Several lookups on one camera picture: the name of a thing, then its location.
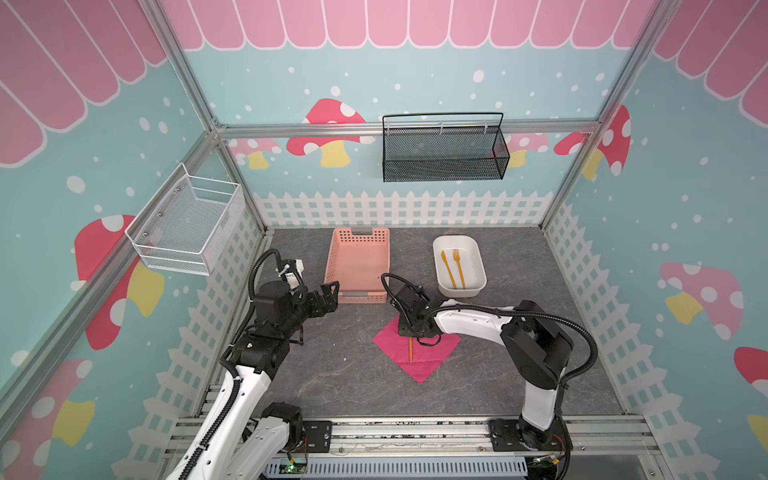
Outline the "magenta paper napkin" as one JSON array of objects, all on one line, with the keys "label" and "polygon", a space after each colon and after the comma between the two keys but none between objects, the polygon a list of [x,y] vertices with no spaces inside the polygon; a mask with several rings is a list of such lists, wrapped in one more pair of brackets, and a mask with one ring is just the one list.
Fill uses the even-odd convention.
[{"label": "magenta paper napkin", "polygon": [[409,363],[408,338],[398,334],[398,317],[396,317],[374,336],[373,342],[408,376],[421,384],[448,359],[461,343],[461,338],[455,334],[444,335],[441,341],[432,347],[421,345],[413,340],[414,360],[413,363]]}]

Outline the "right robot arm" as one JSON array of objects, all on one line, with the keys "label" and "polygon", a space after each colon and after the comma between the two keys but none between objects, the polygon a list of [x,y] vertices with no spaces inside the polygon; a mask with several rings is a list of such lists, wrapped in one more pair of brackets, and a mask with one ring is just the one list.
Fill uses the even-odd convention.
[{"label": "right robot arm", "polygon": [[585,327],[529,300],[514,307],[489,307],[432,299],[422,287],[392,273],[382,274],[381,283],[404,323],[401,335],[411,343],[435,348],[443,337],[458,334],[504,346],[525,381],[516,423],[519,441],[531,451],[543,449],[553,439],[564,451],[572,447],[555,426],[564,424],[562,403],[569,382],[588,372],[598,359],[597,342]]}]

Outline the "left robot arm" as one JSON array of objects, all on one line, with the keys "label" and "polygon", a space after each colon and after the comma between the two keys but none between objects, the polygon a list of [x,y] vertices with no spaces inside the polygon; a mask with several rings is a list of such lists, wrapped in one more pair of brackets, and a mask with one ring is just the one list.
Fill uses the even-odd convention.
[{"label": "left robot arm", "polygon": [[219,363],[225,376],[202,426],[171,479],[260,479],[273,458],[305,439],[300,408],[272,403],[247,426],[292,345],[303,342],[303,325],[339,306],[338,282],[310,290],[296,259],[269,249],[247,278],[248,308]]}]

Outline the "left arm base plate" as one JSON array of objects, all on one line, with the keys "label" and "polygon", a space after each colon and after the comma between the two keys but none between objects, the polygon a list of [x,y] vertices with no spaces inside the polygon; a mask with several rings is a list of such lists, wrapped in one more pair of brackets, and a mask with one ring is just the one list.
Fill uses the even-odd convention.
[{"label": "left arm base plate", "polygon": [[328,420],[303,421],[299,436],[289,450],[302,453],[329,453],[333,423]]}]

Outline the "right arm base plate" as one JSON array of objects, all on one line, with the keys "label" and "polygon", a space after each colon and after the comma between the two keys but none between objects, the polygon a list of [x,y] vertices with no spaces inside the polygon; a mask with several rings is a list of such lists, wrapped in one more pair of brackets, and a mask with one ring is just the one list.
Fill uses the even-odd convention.
[{"label": "right arm base plate", "polygon": [[496,418],[488,421],[494,452],[564,452],[573,448],[565,423],[556,416],[541,432],[520,419]]}]

